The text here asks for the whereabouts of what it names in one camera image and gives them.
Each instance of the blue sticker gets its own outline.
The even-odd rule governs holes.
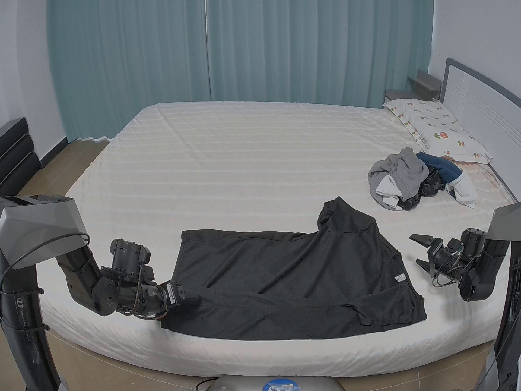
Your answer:
[[[271,380],[262,389],[262,391],[301,391],[296,382],[286,378],[278,378]]]

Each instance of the gray cloth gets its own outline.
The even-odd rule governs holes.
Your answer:
[[[403,148],[399,154],[389,155],[384,160],[377,161],[369,174],[369,188],[371,196],[383,207],[394,210],[383,202],[383,197],[376,193],[382,179],[390,175],[403,196],[403,200],[414,197],[418,193],[420,184],[429,175],[429,168],[414,154],[410,147]]]

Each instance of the pile of clothes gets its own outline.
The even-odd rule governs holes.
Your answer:
[[[399,154],[377,161],[369,174],[371,196],[388,210],[410,210],[421,197],[432,197],[439,190],[448,191],[460,204],[474,208],[478,193],[472,180],[458,166],[445,158],[410,147]]]

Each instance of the baseboard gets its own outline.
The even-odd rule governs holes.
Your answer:
[[[67,145],[69,145],[69,141],[67,140],[67,138],[63,138],[62,140],[60,140],[58,144],[40,160],[42,168],[45,168],[49,164],[49,162],[52,161],[54,157],[58,155]]]

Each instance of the teal curtain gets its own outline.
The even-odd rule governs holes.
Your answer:
[[[161,102],[379,107],[427,70],[433,0],[48,0],[69,140]]]
[[[146,106],[210,100],[204,0],[48,0],[69,140],[115,136]]]
[[[212,100],[379,107],[427,70],[433,0],[206,0]]]

